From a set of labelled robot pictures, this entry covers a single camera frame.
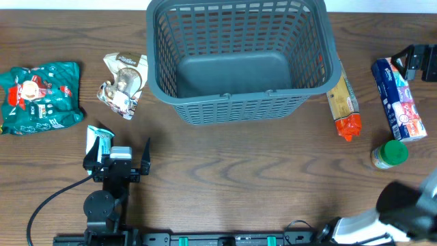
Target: white background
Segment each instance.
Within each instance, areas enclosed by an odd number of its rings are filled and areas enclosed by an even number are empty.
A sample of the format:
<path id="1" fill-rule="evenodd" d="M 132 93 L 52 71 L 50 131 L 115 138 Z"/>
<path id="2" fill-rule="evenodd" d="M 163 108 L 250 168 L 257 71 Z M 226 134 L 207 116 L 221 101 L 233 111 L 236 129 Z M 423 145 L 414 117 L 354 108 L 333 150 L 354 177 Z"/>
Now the white background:
<path id="1" fill-rule="evenodd" d="M 0 0 L 0 9 L 145 10 L 150 1 Z M 325 2 L 329 12 L 437 13 L 437 0 L 325 0 Z"/>

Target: gray basket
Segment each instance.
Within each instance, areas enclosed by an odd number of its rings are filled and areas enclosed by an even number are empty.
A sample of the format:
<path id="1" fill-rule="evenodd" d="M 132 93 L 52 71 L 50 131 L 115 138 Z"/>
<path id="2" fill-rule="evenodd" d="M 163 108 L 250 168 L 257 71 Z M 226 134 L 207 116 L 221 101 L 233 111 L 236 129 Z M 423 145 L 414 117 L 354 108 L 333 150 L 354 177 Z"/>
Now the gray basket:
<path id="1" fill-rule="evenodd" d="M 281 118 L 339 81 L 322 0 L 153 0 L 148 83 L 191 124 Z"/>

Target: small jar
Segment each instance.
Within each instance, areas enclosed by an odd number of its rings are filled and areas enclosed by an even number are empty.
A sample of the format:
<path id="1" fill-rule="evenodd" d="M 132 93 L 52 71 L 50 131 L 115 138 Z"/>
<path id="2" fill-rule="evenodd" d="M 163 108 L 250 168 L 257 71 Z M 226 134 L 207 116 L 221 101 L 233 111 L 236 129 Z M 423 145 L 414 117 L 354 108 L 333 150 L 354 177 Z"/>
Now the small jar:
<path id="1" fill-rule="evenodd" d="M 371 152 L 374 167 L 388 169 L 402 164 L 408 158 L 408 149 L 402 142 L 391 140 Z"/>

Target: wooden table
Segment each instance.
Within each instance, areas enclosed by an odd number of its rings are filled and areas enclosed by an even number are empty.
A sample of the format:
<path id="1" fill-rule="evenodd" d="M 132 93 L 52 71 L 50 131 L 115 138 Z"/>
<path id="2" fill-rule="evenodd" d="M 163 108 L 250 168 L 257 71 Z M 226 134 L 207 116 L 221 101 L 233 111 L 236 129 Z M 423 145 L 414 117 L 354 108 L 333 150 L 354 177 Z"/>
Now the wooden table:
<path id="1" fill-rule="evenodd" d="M 152 138 L 151 174 L 131 186 L 128 209 L 129 224 L 146 231 L 272 231 L 295 219 L 320 228 L 333 217 L 374 207 L 394 179 L 417 187 L 436 167 L 437 84 L 411 83 L 429 136 L 408 144 L 404 165 L 376 171 L 369 166 L 370 152 L 391 133 L 370 65 L 409 44 L 436 43 L 437 16 L 330 14 L 330 19 L 363 119 L 361 137 L 351 143 L 337 135 L 325 95 L 311 97 L 281 120 L 191 126 L 146 87 L 134 118 L 125 120 L 96 98 L 100 84 L 112 79 L 102 58 L 119 51 L 147 54 L 145 12 L 0 11 L 0 72 L 79 62 L 80 105 L 87 114 L 66 130 L 0 137 L 0 245 L 25 245 L 35 208 L 86 177 L 86 129 L 99 122 L 116 133 L 117 146 L 132 146 L 136 162 Z M 82 233 L 83 202 L 100 188 L 87 182 L 50 202 L 33 224 L 34 243 L 50 245 L 57 234 Z"/>

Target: green plastic package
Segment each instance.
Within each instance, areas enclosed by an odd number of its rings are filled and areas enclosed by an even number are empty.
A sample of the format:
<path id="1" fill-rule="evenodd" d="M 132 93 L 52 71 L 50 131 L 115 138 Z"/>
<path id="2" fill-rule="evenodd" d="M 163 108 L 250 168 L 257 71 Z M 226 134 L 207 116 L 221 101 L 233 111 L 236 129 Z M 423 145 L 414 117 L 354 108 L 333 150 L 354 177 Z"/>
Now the green plastic package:
<path id="1" fill-rule="evenodd" d="M 26 135 L 79 123 L 79 66 L 52 62 L 37 68 L 12 68 L 0 74 L 6 98 L 1 134 Z"/>

